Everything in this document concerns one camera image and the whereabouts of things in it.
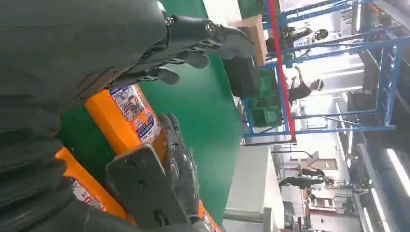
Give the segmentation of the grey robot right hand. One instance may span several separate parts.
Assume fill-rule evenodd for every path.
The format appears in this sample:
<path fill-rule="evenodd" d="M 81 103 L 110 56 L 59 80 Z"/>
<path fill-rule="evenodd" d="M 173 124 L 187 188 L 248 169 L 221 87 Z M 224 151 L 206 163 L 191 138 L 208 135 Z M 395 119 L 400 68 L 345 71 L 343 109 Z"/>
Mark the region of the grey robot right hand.
<path fill-rule="evenodd" d="M 119 155 L 106 167 L 107 184 L 144 232 L 207 232 L 200 216 L 197 165 L 186 148 L 178 119 L 160 114 L 165 160 L 152 144 Z"/>

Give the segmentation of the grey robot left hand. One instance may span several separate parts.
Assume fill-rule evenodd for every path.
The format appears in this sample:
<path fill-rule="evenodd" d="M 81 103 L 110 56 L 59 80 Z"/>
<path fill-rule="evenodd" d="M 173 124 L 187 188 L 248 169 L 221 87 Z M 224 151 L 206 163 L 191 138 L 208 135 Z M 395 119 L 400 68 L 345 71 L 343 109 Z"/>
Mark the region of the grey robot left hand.
<path fill-rule="evenodd" d="M 240 29 L 168 15 L 158 0 L 3 0 L 0 102 L 61 108 L 141 81 L 176 84 L 167 64 L 254 52 Z"/>

